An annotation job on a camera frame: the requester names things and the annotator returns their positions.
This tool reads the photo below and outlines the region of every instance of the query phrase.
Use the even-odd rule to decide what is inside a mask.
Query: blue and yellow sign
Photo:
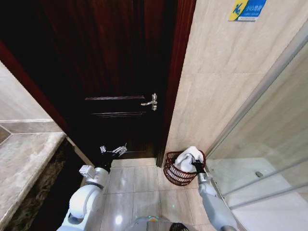
[[[229,21],[255,21],[266,0],[235,0]]]

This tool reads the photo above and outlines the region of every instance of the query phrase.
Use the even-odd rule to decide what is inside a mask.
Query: wall
[[[268,0],[228,22],[234,0],[197,0],[166,152],[206,151],[308,18],[306,0]]]
[[[29,119],[51,118],[0,62],[0,122]]]

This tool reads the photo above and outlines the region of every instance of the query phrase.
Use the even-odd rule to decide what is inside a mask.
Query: towel
[[[196,168],[192,165],[193,157],[203,162],[202,153],[195,146],[191,146],[177,157],[174,165],[184,172],[195,172]]]

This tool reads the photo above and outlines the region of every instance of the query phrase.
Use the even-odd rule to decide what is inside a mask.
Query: door lever
[[[141,103],[141,106],[147,106],[147,105],[152,105],[152,110],[156,111],[157,109],[157,95],[156,93],[152,94],[152,101],[149,101],[147,103]]]

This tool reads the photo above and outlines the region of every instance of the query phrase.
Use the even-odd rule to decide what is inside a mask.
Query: wooden door
[[[178,7],[169,0],[7,2],[1,7],[0,39],[95,164],[100,145],[112,150],[127,143],[122,158],[155,157],[166,130]],[[141,106],[154,93],[157,110]]]

